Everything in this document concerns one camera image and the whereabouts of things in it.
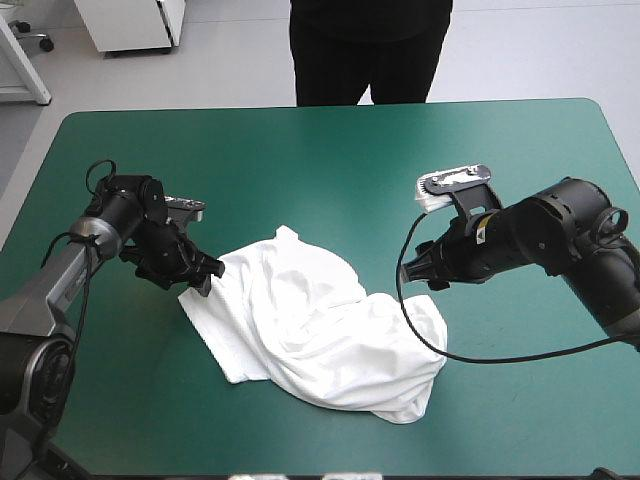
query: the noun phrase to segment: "person's leg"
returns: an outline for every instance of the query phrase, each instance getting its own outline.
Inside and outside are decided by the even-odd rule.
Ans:
[[[434,12],[431,25],[420,35],[379,46],[371,81],[373,103],[426,101],[449,20],[450,10],[443,8]]]
[[[291,16],[298,106],[355,105],[371,80],[372,47],[343,42]]]

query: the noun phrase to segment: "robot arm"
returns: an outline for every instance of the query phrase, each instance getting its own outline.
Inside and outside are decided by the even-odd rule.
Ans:
[[[627,213],[574,178],[502,208],[490,178],[475,165],[418,179],[416,199],[427,213],[453,204],[458,216],[442,237],[418,246],[402,281],[441,290],[535,263],[562,276],[607,335],[640,349],[640,255],[622,234]]]
[[[65,312],[105,261],[120,256],[137,265],[138,277],[165,289],[186,282],[203,296],[211,289],[210,275],[224,272],[222,262],[186,235],[204,203],[165,197],[158,180],[116,175],[110,163],[111,173],[72,225],[69,245],[0,303],[0,480],[17,478],[49,453],[48,436],[62,415],[78,341]]]

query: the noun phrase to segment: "white floor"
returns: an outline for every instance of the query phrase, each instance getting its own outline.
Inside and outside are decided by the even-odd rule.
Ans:
[[[589,97],[640,179],[640,0],[454,1],[429,101]],[[56,43],[49,54],[29,49],[54,100],[0,106],[0,245],[69,113],[294,104],[288,0],[188,0],[187,9],[174,53],[116,59],[95,51],[72,0],[11,12]]]

